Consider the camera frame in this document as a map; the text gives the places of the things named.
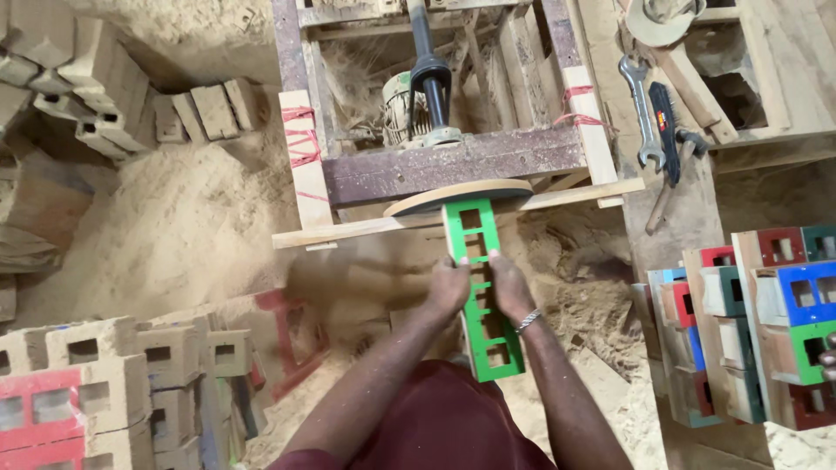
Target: sandy floor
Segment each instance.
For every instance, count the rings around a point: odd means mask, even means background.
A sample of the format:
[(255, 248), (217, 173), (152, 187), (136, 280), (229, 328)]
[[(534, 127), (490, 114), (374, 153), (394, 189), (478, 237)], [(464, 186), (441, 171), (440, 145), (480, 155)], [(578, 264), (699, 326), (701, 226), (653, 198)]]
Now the sandy floor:
[[(69, 2), (124, 26), (137, 40), (132, 52), (162, 89), (239, 75), (278, 83), (269, 2)], [(246, 32), (233, 21), (241, 8), (256, 13)], [(251, 468), (281, 452), (307, 411), (356, 360), (362, 324), (420, 297), (433, 261), (446, 251), (438, 230), (361, 238), (329, 252), (273, 251), (272, 233), (298, 229), (283, 145), (274, 114), (261, 132), (222, 145), (162, 146), (110, 179), (88, 169), (101, 191), (64, 268), (22, 280), (14, 325), (124, 314), (148, 319), (271, 287), (308, 293), (334, 350), (312, 377), (267, 410), (266, 434), (248, 443)], [(720, 177), (726, 231), (832, 222), (834, 164)], [(348, 216), (372, 217), (379, 210)], [(636, 467), (664, 468), (645, 346), (627, 315), (632, 268), (622, 212), (591, 203), (556, 208), (508, 223), (500, 238), (573, 360), (586, 364), (586, 348), (620, 378), (608, 380), (627, 384), (620, 400), (602, 400), (602, 408)], [(310, 293), (323, 285), (326, 293)], [(500, 387), (522, 431), (548, 450), (530, 374), (500, 381)], [(767, 430), (777, 468), (836, 467), (833, 430)]]

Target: wooden handle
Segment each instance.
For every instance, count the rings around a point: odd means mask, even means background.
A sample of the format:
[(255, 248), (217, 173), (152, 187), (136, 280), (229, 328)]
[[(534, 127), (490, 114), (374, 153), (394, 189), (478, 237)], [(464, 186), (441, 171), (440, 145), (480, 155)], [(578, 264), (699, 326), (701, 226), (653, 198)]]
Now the wooden handle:
[[(691, 162), (694, 155), (694, 148), (694, 142), (686, 141), (682, 144), (679, 153), (681, 173), (685, 172), (685, 169), (688, 167), (688, 163)], [(668, 202), (670, 201), (670, 196), (673, 192), (674, 188), (670, 187), (670, 179), (668, 178), (667, 173), (665, 173), (665, 181), (662, 183), (662, 192), (659, 193), (659, 199), (656, 199), (656, 205), (653, 206), (653, 211), (650, 212), (650, 218), (647, 220), (647, 225), (645, 225), (645, 232), (651, 237), (656, 232), (656, 227), (665, 215), (665, 209), (668, 207)]]

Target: spanner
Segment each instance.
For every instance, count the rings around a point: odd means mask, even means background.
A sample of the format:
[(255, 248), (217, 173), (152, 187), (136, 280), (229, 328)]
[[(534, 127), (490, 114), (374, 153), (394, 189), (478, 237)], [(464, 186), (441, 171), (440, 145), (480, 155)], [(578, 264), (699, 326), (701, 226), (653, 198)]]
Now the spanner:
[(650, 113), (647, 111), (645, 84), (642, 81), (647, 76), (647, 63), (640, 60), (639, 66), (635, 67), (630, 63), (630, 57), (625, 54), (619, 61), (619, 71), (627, 79), (627, 83), (630, 84), (635, 110), (639, 113), (642, 138), (641, 149), (639, 149), (639, 163), (644, 168), (647, 165), (648, 158), (656, 160), (656, 172), (658, 173), (665, 166), (665, 153), (662, 151), (662, 145), (653, 134), (653, 123), (650, 120)]

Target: hammer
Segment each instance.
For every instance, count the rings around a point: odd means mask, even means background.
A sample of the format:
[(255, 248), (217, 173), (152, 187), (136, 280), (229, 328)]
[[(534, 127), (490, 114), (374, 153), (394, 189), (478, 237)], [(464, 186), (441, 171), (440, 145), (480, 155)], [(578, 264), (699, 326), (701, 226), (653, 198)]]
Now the hammer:
[[(683, 171), (687, 168), (693, 156), (702, 158), (708, 151), (708, 142), (703, 140), (696, 132), (679, 129), (676, 131), (676, 139), (682, 142), (678, 158)], [(645, 226), (645, 232), (648, 235), (652, 236), (656, 232), (656, 226), (659, 225), (659, 221), (665, 215), (665, 208), (668, 206), (670, 195), (673, 191), (674, 189), (670, 187), (669, 176), (665, 173), (665, 183), (662, 185), (662, 192), (659, 194), (659, 199), (656, 200), (656, 205), (653, 206), (653, 212), (650, 213), (650, 219), (648, 219), (647, 225)]]

